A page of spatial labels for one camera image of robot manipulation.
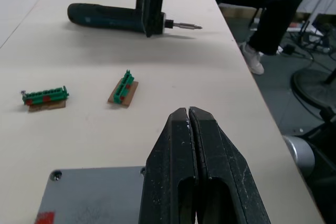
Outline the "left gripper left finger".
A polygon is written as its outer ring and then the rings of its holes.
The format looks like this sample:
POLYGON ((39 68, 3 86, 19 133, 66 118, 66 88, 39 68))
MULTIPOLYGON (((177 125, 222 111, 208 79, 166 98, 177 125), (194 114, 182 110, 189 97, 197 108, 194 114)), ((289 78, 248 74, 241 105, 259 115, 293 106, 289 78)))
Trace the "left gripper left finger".
POLYGON ((146 160, 139 223, 194 223, 198 181, 193 130, 179 108, 146 160))

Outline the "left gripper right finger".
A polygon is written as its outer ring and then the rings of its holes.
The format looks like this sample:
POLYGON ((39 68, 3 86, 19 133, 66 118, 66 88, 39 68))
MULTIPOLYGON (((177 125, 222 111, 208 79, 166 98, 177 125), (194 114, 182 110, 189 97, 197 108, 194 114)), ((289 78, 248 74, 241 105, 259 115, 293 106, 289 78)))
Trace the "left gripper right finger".
POLYGON ((213 115, 188 111, 199 174, 198 223, 270 223, 247 161, 213 115))

